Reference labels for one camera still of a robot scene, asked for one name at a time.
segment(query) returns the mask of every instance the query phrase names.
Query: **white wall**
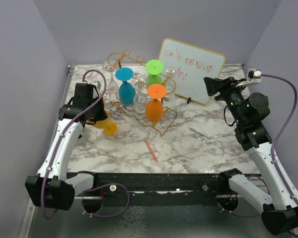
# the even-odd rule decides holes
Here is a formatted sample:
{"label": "white wall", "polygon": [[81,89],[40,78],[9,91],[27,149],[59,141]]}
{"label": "white wall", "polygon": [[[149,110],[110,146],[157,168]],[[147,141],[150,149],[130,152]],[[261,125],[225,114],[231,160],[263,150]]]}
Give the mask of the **white wall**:
{"label": "white wall", "polygon": [[[266,28],[245,67],[257,67],[265,73],[283,76],[298,89],[298,0],[283,0]],[[264,124],[273,138],[291,111],[294,93],[288,84],[263,78],[250,88],[268,96],[271,114]],[[298,106],[277,145],[285,170],[298,188]]]}
{"label": "white wall", "polygon": [[69,64],[125,48],[146,60],[174,38],[246,63],[280,0],[34,0]]}
{"label": "white wall", "polygon": [[0,0],[0,238],[17,237],[24,186],[46,155],[67,64],[32,0]]}

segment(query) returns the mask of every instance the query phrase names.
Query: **screw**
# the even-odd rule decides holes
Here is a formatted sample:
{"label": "screw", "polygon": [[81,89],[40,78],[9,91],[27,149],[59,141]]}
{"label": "screw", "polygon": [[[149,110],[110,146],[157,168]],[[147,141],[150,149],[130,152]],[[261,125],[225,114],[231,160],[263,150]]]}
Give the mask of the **screw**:
{"label": "screw", "polygon": [[116,189],[117,189],[116,185],[110,185],[109,187],[109,190],[112,192],[116,191]]}
{"label": "screw", "polygon": [[207,191],[207,190],[209,190],[209,186],[207,186],[207,185],[202,185],[202,189],[203,189],[204,191]]}

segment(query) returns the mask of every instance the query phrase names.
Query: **wine glass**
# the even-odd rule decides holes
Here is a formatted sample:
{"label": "wine glass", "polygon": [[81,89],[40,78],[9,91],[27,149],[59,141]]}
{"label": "wine glass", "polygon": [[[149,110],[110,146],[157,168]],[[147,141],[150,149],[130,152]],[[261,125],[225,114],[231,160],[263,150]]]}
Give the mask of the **wine glass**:
{"label": "wine glass", "polygon": [[167,94],[164,98],[166,101],[170,101],[174,97],[176,89],[175,82],[170,80],[170,78],[175,80],[179,76],[179,74],[175,69],[168,67],[168,69],[165,71],[165,75],[167,76],[166,79],[169,78],[169,80],[164,85],[167,90]]}
{"label": "wine glass", "polygon": [[160,73],[163,71],[163,63],[157,59],[149,60],[145,65],[146,71],[149,74],[147,77],[148,86],[153,84],[162,84]]}
{"label": "wine glass", "polygon": [[145,117],[148,121],[159,122],[163,118],[163,105],[158,99],[163,98],[167,91],[163,85],[153,84],[148,87],[147,92],[153,99],[146,105]]}
{"label": "wine glass", "polygon": [[133,70],[131,68],[123,67],[117,70],[115,75],[118,80],[123,81],[123,84],[119,87],[120,102],[125,106],[132,105],[134,103],[136,91],[127,80],[134,76]]}
{"label": "wine glass", "polygon": [[117,85],[117,83],[114,80],[114,76],[113,76],[113,72],[115,72],[119,67],[118,64],[117,66],[115,65],[115,61],[110,60],[110,61],[106,61],[103,63],[103,70],[106,72],[110,72],[110,82],[108,85],[108,96],[109,96],[109,100],[113,103],[118,102],[119,101],[119,87]]}
{"label": "wine glass", "polygon": [[142,93],[141,90],[146,88],[146,80],[142,76],[133,77],[131,85],[138,91],[134,96],[134,108],[136,112],[144,113],[148,103],[148,97],[146,94]]}

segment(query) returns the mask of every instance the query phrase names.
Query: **marble tabletop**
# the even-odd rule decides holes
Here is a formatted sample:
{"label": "marble tabletop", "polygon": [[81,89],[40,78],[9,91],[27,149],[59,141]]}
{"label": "marble tabletop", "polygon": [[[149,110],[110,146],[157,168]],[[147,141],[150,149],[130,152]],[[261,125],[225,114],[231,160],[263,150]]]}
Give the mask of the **marble tabletop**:
{"label": "marble tabletop", "polygon": [[[143,66],[125,66],[130,67],[135,74],[146,75]],[[109,83],[110,74],[105,72],[101,65],[76,66],[67,101],[74,95],[75,84],[82,81],[83,74],[89,69],[103,72],[107,84]],[[220,78],[229,76],[243,78],[241,65],[225,66]],[[95,72],[89,73],[86,80],[89,83],[102,83],[101,76]],[[107,136],[102,129],[86,125],[83,137],[77,141],[73,150],[69,172],[86,170],[106,173],[220,173],[237,168],[243,173],[258,173],[253,161],[237,142],[233,127],[224,122],[224,102],[211,98],[206,105],[196,102],[187,104],[187,99],[174,96],[173,100],[164,102],[163,105],[177,111],[177,119],[161,137],[152,128],[142,126],[136,119],[112,106],[108,92],[105,100],[110,120],[117,124],[118,130],[115,135]],[[229,111],[227,119],[232,121]],[[211,139],[190,131],[189,127],[206,133]],[[153,159],[144,139],[148,139],[158,162]]]}

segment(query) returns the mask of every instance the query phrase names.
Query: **green marker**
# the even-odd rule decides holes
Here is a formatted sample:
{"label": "green marker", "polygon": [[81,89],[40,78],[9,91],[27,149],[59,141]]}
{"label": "green marker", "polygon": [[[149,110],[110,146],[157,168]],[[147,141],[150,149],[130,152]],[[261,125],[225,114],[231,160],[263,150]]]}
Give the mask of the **green marker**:
{"label": "green marker", "polygon": [[211,140],[211,138],[210,138],[208,135],[205,135],[205,134],[203,134],[203,133],[200,133],[200,132],[196,131],[194,128],[192,128],[192,127],[190,127],[189,130],[191,130],[191,131],[193,131],[193,132],[195,132],[195,133],[197,133],[197,134],[199,134],[199,135],[201,135],[201,136],[203,136],[203,137],[206,137],[206,138],[208,138],[209,140]]}

